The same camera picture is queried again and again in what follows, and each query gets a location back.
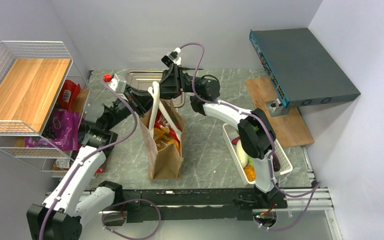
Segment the red candy bag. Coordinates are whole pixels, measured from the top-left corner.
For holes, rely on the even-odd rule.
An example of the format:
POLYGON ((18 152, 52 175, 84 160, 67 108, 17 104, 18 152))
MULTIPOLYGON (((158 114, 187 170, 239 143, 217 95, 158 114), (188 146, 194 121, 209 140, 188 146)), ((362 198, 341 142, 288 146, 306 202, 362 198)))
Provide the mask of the red candy bag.
POLYGON ((174 131, 174 128, 169 124, 160 110, 157 111, 154 128, 165 131, 166 133, 174 131))

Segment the burlap grocery bag pink print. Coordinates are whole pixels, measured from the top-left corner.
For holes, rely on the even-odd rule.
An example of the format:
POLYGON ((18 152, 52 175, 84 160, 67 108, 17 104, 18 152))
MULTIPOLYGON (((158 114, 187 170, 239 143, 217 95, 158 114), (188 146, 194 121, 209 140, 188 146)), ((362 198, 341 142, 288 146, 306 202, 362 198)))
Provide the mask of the burlap grocery bag pink print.
POLYGON ((151 109, 140 118, 139 126, 148 156, 148 179, 177 180, 184 161, 184 120, 172 100, 162 99, 158 82, 154 81, 147 92, 151 109))

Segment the orange snack bag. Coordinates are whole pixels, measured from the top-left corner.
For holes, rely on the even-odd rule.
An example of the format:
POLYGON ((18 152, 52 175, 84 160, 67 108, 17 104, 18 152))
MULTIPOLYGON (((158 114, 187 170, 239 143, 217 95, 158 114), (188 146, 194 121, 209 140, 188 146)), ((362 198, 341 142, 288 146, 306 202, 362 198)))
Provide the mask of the orange snack bag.
POLYGON ((158 151, 174 144, 178 152, 180 152, 180 141, 177 139, 176 134, 173 131, 165 132, 158 128, 153 129, 153 139, 158 151))

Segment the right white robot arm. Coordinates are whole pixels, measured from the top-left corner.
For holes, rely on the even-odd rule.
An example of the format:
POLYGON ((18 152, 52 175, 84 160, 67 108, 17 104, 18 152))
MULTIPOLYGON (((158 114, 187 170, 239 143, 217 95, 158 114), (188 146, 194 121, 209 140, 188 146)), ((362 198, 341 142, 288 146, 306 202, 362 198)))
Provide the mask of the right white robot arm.
POLYGON ((181 50, 168 52, 161 58, 167 66, 159 81, 160 98, 171 100, 183 93, 192 93, 191 106, 196 113, 214 117, 234 127, 240 137, 242 149, 252 157, 255 172, 256 203, 267 208, 275 201, 272 192, 276 186, 273 158, 275 156, 275 133, 263 111, 247 110, 220 99, 220 81, 211 74, 196 77, 183 71, 181 50))

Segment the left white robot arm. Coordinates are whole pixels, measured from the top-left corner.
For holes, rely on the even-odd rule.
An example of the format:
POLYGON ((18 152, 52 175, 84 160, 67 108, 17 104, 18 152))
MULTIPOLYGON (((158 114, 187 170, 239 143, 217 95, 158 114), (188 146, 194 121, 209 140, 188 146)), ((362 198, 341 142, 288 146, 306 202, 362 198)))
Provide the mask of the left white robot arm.
POLYGON ((88 182, 107 160, 113 147, 128 139, 127 136, 118 139, 111 128, 129 116, 133 116, 136 128, 138 116, 149 110, 156 111, 160 104, 157 82, 147 90, 135 89, 115 75, 110 81, 103 79, 101 83, 116 100, 96 114, 88 114, 74 163, 51 194, 41 204, 32 204, 27 210, 33 240, 78 240, 87 223, 102 210, 122 211, 129 203, 142 202, 139 197, 125 199, 123 186, 108 180, 81 200, 88 182))

